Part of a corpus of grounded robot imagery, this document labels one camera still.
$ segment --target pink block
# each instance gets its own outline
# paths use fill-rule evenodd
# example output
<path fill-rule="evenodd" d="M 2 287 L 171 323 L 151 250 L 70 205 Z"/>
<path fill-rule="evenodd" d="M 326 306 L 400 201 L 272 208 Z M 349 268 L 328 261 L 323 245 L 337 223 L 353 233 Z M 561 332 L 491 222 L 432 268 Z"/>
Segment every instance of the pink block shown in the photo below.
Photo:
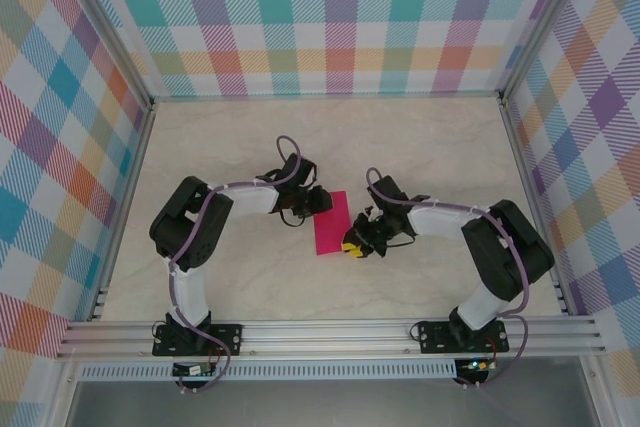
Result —
<path fill-rule="evenodd" d="M 342 252 L 342 239 L 347 230 L 351 228 L 347 193 L 342 190 L 330 194 L 333 208 L 313 216 L 317 255 Z"/>

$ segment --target enclosure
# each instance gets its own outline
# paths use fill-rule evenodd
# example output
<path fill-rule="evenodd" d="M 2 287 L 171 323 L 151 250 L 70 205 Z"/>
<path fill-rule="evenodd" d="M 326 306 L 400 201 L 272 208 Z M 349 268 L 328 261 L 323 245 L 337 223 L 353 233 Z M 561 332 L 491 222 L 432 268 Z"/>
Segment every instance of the enclosure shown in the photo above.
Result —
<path fill-rule="evenodd" d="M 425 402 L 434 425 L 640 423 L 640 0 L 0 4 L 0 424 L 382 426 Z M 505 320 L 509 380 L 463 391 L 473 356 L 410 337 L 480 282 L 465 243 L 316 255 L 313 219 L 266 215 L 201 268 L 239 355 L 180 395 L 180 356 L 152 355 L 172 302 L 150 226 L 185 177 L 279 168 L 281 134 L 351 221 L 371 166 L 522 209 L 555 266 L 528 335 Z"/>

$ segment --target perforated metal strip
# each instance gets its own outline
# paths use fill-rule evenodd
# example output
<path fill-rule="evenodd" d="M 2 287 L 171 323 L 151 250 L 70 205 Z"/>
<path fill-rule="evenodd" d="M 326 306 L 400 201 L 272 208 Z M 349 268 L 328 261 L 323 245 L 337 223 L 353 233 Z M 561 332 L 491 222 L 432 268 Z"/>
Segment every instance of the perforated metal strip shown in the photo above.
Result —
<path fill-rule="evenodd" d="M 80 381 L 163 381 L 171 376 L 171 362 L 88 362 Z M 357 380 L 438 379 L 455 377 L 448 359 L 350 361 L 234 361 L 226 380 Z"/>

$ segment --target white marble surface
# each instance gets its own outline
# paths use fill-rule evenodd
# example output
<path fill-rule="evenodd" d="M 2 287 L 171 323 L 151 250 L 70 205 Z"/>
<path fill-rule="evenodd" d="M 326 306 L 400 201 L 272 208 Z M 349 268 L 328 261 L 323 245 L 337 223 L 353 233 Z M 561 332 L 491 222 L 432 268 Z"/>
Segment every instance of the white marble surface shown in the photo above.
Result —
<path fill-rule="evenodd" d="M 180 181 L 249 180 L 281 167 L 275 138 L 294 137 L 327 190 L 346 190 L 352 219 L 371 204 L 364 173 L 390 174 L 411 197 L 467 205 L 502 198 L 528 207 L 493 98 L 317 99 L 160 106 L 103 320 L 157 320 L 170 306 L 167 274 L 148 230 Z M 213 317 L 357 319 L 442 317 L 479 281 L 466 244 L 419 238 L 384 259 L 316 256 L 313 222 L 277 215 L 227 223 L 207 269 Z M 559 312 L 549 276 L 527 315 Z"/>

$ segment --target colorful plaid backdrop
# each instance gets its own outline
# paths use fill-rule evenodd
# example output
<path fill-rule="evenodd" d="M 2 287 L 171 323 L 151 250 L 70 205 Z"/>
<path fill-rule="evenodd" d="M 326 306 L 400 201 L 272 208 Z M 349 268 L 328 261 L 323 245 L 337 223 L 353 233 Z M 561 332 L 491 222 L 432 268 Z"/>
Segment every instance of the colorful plaid backdrop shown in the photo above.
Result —
<path fill-rule="evenodd" d="M 570 0 L 513 113 L 560 266 L 640 425 L 640 0 Z"/>
<path fill-rule="evenodd" d="M 175 97 L 493 91 L 540 7 L 537 0 L 103 1 L 150 89 Z"/>
<path fill-rule="evenodd" d="M 34 425 L 142 110 L 76 0 L 0 0 L 0 425 Z"/>

